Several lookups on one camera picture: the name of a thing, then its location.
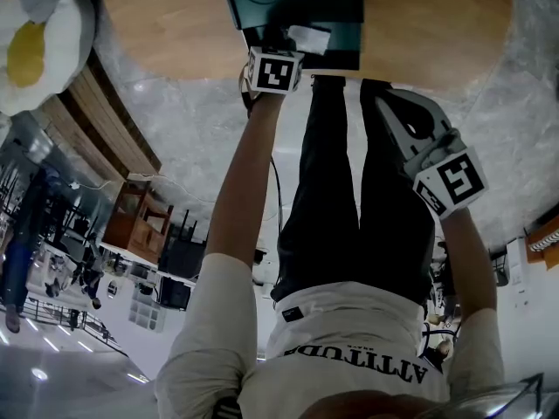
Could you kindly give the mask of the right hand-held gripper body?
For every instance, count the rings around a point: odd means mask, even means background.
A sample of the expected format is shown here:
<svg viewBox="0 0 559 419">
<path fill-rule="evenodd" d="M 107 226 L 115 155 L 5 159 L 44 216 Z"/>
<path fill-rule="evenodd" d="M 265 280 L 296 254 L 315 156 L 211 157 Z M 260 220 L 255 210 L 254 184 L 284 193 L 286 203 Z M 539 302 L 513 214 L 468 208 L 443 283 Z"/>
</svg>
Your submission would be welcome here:
<svg viewBox="0 0 559 419">
<path fill-rule="evenodd" d="M 391 88 L 376 96 L 376 108 L 404 158 L 403 171 L 413 190 L 439 219 L 488 191 L 475 150 L 466 146 L 436 102 Z"/>
</svg>

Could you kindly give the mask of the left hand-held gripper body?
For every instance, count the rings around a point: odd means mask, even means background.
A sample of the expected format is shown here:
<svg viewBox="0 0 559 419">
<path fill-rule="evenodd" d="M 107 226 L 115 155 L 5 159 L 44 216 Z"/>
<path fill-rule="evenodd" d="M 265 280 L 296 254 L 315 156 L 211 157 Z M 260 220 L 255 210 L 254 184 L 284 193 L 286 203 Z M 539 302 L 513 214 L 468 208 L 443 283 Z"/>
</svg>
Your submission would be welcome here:
<svg viewBox="0 0 559 419">
<path fill-rule="evenodd" d="M 248 48 L 245 77 L 251 90 L 289 94 L 300 83 L 305 55 L 298 52 L 287 28 L 262 25 L 244 29 Z"/>
</svg>

